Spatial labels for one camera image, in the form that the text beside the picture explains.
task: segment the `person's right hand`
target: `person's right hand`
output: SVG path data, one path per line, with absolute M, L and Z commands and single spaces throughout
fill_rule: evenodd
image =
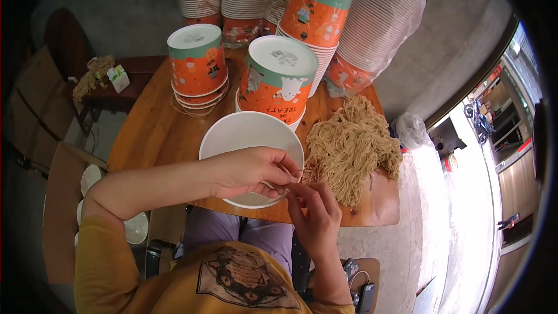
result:
M 339 262 L 337 234 L 341 209 L 325 183 L 290 183 L 289 214 L 300 242 L 314 263 Z

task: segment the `yellow shirt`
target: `yellow shirt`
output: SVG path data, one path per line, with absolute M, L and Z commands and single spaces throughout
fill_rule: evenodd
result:
M 307 306 L 273 257 L 239 241 L 199 247 L 170 272 L 141 281 L 124 236 L 100 216 L 81 222 L 74 281 L 79 314 L 354 313 L 352 305 Z

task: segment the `tissue box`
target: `tissue box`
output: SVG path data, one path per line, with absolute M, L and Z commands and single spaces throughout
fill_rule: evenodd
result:
M 130 79 L 128 78 L 128 74 L 126 74 L 122 65 L 109 69 L 107 71 L 107 76 L 112 85 L 115 87 L 117 94 L 120 94 L 122 90 L 130 85 Z

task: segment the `string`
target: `string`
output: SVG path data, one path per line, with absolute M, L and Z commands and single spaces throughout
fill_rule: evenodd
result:
M 357 274 L 355 274 L 355 275 L 353 276 L 353 278 L 350 280 L 349 289 L 351 288 L 351 286 L 353 286 L 353 281 L 354 281 L 354 279 L 355 279 L 355 278 L 357 277 L 357 275 L 359 275 L 360 273 L 366 274 L 366 284 L 369 284 L 369 283 L 370 283 L 370 275 L 368 274 L 368 272 L 367 272 L 366 270 L 359 270 L 359 271 L 357 272 Z
M 180 110 L 180 109 L 178 109 L 177 107 L 175 107 L 175 105 L 174 105 L 173 102 L 172 102 L 173 99 L 176 99 L 175 97 L 176 97 L 176 95 L 175 95 L 174 93 L 171 94 L 171 107 L 173 107 L 174 109 L 178 110 L 179 113 L 186 114 L 186 115 L 190 115 L 190 116 L 195 116 L 195 117 L 202 117 L 202 116 L 209 115 L 209 114 L 213 111 L 213 109 L 215 108 L 215 106 L 217 106 L 217 103 L 219 103 L 219 102 L 223 99 L 223 97 L 219 98 L 219 100 L 217 100 L 210 108 L 208 108 L 209 110 L 207 110 L 207 112 L 202 113 L 202 114 L 198 114 L 198 113 L 192 113 L 191 111 L 189 111 L 188 108 L 185 108 L 184 106 L 182 106 L 182 105 L 180 104 L 180 102 L 178 102 L 178 100 L 176 100 L 176 101 L 177 101 L 178 104 L 182 107 L 182 110 Z

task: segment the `motorcycle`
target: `motorcycle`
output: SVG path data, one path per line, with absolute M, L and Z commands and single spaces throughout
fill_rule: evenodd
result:
M 494 134 L 494 127 L 488 122 L 487 117 L 480 113 L 480 107 L 480 101 L 474 101 L 472 105 L 466 105 L 463 112 L 466 117 L 473 120 L 477 140 L 480 145 L 483 145 L 487 142 L 488 137 Z

